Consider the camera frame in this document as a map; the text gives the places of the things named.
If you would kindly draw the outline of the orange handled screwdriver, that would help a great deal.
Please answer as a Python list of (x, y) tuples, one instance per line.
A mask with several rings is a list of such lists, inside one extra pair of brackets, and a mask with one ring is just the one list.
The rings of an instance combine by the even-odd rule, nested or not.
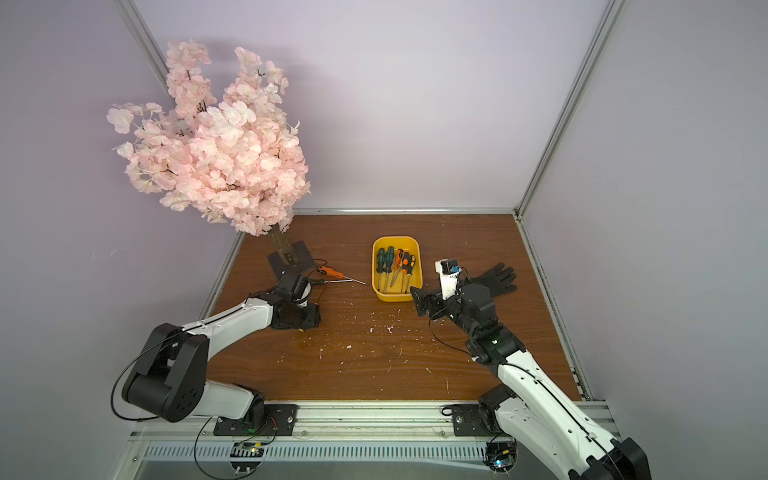
[(405, 251), (403, 249), (398, 249), (395, 253), (395, 260), (394, 260), (394, 266), (393, 266), (393, 276), (392, 280), (390, 282), (390, 286), (393, 287), (400, 271), (402, 270), (403, 260), (404, 260), (404, 254)]

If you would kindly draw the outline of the black work glove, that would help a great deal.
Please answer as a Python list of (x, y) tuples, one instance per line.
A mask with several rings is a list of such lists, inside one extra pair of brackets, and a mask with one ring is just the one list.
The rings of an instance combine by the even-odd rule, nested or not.
[(495, 298), (516, 291), (516, 278), (517, 275), (513, 267), (498, 263), (477, 277), (468, 276), (466, 283), (485, 287), (489, 291), (490, 297)]

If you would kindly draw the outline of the pink artificial blossom tree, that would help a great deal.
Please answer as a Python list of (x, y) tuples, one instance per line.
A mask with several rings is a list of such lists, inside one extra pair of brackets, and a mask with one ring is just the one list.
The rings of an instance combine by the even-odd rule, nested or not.
[(202, 72), (211, 62), (206, 46), (171, 42), (166, 86), (174, 107), (115, 104), (106, 119), (129, 138), (115, 151), (138, 191), (254, 237), (284, 233), (310, 191), (299, 127), (281, 107), (289, 80), (251, 50), (238, 47), (235, 55), (238, 75), (216, 98)]

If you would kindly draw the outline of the yellow plastic storage box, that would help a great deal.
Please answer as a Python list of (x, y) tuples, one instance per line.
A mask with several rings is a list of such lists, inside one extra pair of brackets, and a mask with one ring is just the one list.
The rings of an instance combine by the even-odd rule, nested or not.
[(423, 272), (422, 272), (422, 256), (421, 256), (421, 251), (420, 251), (420, 247), (417, 240), (410, 236), (384, 236), (377, 239), (373, 243), (373, 247), (372, 247), (372, 267), (371, 267), (372, 288), (374, 290), (374, 293), (377, 295), (377, 297), (384, 302), (411, 301), (412, 296), (410, 292), (408, 294), (406, 293), (403, 294), (400, 292), (400, 285), (402, 281), (401, 271), (394, 286), (391, 287), (390, 282), (393, 276), (393, 269), (392, 269), (387, 291), (384, 291), (385, 276), (384, 276), (384, 279), (382, 280), (382, 287), (383, 287), (382, 292), (377, 291), (376, 255), (378, 250), (381, 247), (383, 247), (386, 250), (389, 246), (394, 247), (395, 253), (398, 249), (403, 249), (404, 251), (408, 251), (410, 254), (414, 254), (416, 256), (416, 262), (413, 270), (410, 288), (411, 287), (421, 288), (424, 284)]

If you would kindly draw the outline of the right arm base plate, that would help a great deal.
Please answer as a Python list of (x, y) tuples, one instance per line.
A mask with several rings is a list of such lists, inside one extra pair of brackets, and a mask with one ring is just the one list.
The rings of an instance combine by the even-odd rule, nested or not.
[(477, 403), (460, 403), (444, 406), (443, 416), (451, 419), (456, 437), (491, 437), (499, 433), (488, 411)]

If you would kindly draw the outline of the small orange black screwdriver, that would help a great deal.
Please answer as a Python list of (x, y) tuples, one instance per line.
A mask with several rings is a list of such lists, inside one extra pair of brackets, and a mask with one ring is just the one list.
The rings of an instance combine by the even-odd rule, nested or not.
[(401, 285), (400, 285), (400, 292), (403, 293), (403, 294), (405, 294), (405, 292), (404, 292), (404, 277), (405, 277), (405, 273), (406, 273), (405, 265), (408, 262), (408, 256), (409, 255), (410, 255), (410, 253), (408, 251), (405, 251), (403, 265), (402, 265), (402, 270), (401, 270), (401, 272), (402, 272), (402, 281), (401, 281)]

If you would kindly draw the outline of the large orange black screwdriver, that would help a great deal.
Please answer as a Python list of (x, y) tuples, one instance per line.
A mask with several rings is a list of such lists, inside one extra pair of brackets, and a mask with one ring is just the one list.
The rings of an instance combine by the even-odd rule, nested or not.
[(321, 275), (328, 277), (330, 282), (347, 282), (347, 283), (354, 282), (354, 283), (365, 285), (365, 282), (349, 277), (346, 274), (338, 270), (335, 270), (327, 265), (319, 266), (317, 268), (317, 271)]

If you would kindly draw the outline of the black handled long screwdriver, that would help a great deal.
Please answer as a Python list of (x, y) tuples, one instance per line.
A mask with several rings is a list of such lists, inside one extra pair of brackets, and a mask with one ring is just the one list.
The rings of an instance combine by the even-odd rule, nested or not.
[(357, 283), (354, 279), (332, 279), (332, 280), (326, 280), (326, 279), (311, 279), (310, 284), (311, 285), (326, 285), (326, 284), (334, 284), (334, 283)]

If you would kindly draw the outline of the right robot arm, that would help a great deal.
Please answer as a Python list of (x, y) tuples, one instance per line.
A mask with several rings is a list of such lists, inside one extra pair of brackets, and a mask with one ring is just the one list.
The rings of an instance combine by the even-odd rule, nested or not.
[(515, 288), (461, 282), (453, 292), (413, 287), (411, 295), (420, 316), (446, 317), (468, 335), (468, 352), (501, 382), (488, 393), (496, 425), (557, 478), (649, 479), (643, 449), (631, 438), (617, 439), (584, 413), (498, 319), (494, 298)]

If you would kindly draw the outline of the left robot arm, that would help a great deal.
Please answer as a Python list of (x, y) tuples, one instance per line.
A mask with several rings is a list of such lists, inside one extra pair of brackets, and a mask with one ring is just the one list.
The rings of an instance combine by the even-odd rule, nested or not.
[(257, 430), (266, 422), (263, 394), (210, 380), (209, 361), (258, 331), (317, 327), (319, 306), (309, 301), (311, 292), (312, 281), (289, 270), (272, 288), (224, 312), (182, 326), (159, 325), (127, 371), (122, 399), (171, 423), (207, 416)]

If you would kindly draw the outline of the controller board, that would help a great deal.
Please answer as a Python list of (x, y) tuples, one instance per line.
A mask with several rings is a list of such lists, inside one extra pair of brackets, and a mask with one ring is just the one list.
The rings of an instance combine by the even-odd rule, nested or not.
[(488, 442), (483, 464), (495, 474), (509, 474), (517, 462), (517, 457), (518, 450), (515, 442)]
[(251, 475), (262, 463), (265, 448), (258, 442), (236, 442), (233, 444), (229, 460), (236, 478)]

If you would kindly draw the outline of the left controller board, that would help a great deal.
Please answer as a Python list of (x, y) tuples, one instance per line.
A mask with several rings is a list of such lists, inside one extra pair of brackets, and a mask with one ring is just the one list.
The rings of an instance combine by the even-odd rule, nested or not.
[(236, 478), (251, 475), (262, 463), (265, 448), (258, 442), (236, 442), (233, 444), (229, 460)]

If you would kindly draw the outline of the right controller board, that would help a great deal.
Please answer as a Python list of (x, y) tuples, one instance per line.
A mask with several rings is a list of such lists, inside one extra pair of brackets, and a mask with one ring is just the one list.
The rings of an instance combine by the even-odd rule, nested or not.
[(495, 474), (509, 474), (517, 462), (517, 457), (518, 450), (515, 442), (488, 442), (483, 464)]

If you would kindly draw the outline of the green black screwdriver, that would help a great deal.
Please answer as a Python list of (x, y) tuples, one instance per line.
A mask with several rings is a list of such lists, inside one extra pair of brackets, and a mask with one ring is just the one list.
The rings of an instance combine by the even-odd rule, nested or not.
[(386, 249), (386, 251), (385, 251), (385, 262), (384, 262), (385, 282), (384, 282), (384, 291), (387, 291), (387, 287), (388, 287), (388, 284), (389, 284), (389, 278), (390, 278), (390, 274), (391, 274), (392, 269), (393, 269), (394, 261), (395, 261), (395, 249), (394, 249), (393, 246), (389, 246)]
[(377, 291), (382, 292), (382, 280), (385, 276), (386, 250), (381, 247), (376, 255)]

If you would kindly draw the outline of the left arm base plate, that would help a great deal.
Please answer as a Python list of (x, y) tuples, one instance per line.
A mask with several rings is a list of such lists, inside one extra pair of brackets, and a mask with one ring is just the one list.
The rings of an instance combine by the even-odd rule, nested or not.
[(299, 406), (290, 403), (259, 403), (243, 419), (219, 417), (213, 434), (230, 437), (289, 437), (293, 434)]

